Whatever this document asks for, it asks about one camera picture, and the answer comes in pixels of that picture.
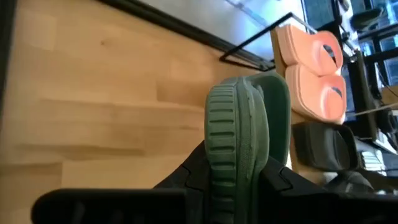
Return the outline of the green slide sandal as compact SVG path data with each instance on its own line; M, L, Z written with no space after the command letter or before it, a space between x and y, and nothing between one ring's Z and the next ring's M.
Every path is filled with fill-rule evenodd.
M290 96L276 72L227 78L206 98L210 224L256 224L260 173L269 156L285 164Z

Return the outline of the black laptop keyboard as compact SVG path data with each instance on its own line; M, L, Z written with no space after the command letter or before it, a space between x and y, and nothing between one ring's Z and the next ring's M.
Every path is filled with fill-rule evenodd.
M362 167L365 170L377 172L383 176L387 175L387 167L382 158L382 152L375 147L365 145L357 145L357 150L361 159Z

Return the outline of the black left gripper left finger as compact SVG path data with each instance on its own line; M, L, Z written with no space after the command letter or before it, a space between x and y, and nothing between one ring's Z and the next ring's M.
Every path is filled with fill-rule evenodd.
M32 206L33 224L210 224L203 142L151 189L58 189Z

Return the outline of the black slide sandal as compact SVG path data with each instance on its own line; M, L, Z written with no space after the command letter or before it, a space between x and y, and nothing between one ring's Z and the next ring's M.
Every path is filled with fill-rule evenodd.
M292 126L298 160L327 172L356 170L360 167L355 138L341 124L307 121Z

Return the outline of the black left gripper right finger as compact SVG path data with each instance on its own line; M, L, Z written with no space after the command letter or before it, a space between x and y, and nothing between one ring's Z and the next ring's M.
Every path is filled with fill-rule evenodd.
M398 224L398 197L327 190L270 157L259 174L257 224Z

